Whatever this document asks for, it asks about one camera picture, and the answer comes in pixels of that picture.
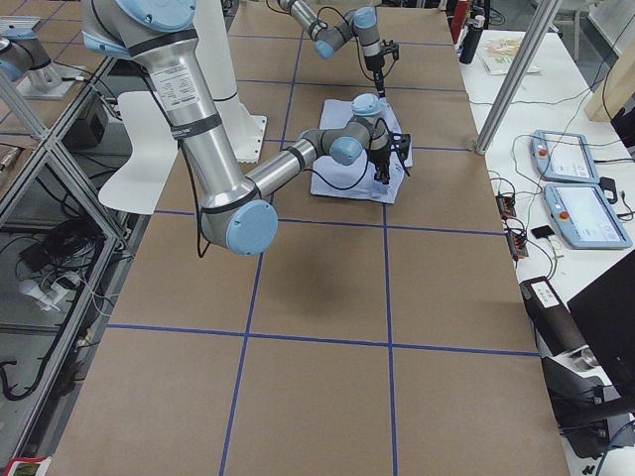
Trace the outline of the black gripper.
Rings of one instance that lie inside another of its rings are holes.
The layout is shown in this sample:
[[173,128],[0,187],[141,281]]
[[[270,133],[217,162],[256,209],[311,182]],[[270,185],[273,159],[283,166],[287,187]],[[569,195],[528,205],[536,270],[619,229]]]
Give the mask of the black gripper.
[[390,184],[382,181],[390,180],[391,155],[391,148],[370,151],[370,162],[375,168],[374,180],[372,181],[372,193],[374,196],[388,196],[390,194]]
[[372,73],[373,81],[379,98],[386,97],[386,89],[384,84],[383,66],[385,65],[384,57],[379,55],[365,57],[366,68]]

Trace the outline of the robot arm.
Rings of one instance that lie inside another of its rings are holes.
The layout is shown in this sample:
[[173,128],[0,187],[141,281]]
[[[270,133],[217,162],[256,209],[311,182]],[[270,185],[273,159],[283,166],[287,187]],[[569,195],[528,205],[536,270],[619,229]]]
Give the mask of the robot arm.
[[[197,233],[209,243],[237,255],[258,255],[274,240],[278,215],[267,196],[294,179],[313,162],[329,156],[342,165],[365,156],[375,167],[375,180],[390,180],[390,157],[399,134],[384,118],[383,66],[396,55],[393,42],[383,42],[372,7],[352,10],[332,27],[304,1],[282,1],[327,58],[351,39],[360,44],[376,93],[357,96],[352,116],[338,129],[310,129],[292,146],[244,174],[224,128],[223,114],[209,86],[211,43],[225,41],[226,27],[218,7],[198,1],[85,1],[82,4],[85,46],[102,55],[131,60],[145,69],[158,93],[173,138],[188,162],[191,186],[203,192],[196,201]],[[203,21],[210,12],[209,24]]]
[[[274,8],[266,1],[267,7],[274,13],[289,15],[295,19],[314,42],[317,54],[324,60],[330,59],[339,49],[350,41],[357,44],[358,62],[364,60],[363,75],[374,83],[380,99],[386,98],[384,71],[385,57],[391,56],[393,62],[399,59],[399,45],[391,41],[382,40],[378,27],[376,8],[364,6],[349,10],[342,14],[334,7],[321,7],[316,13],[306,1],[278,1],[278,8]],[[319,13],[322,10],[332,10],[340,16],[340,21],[330,26]]]

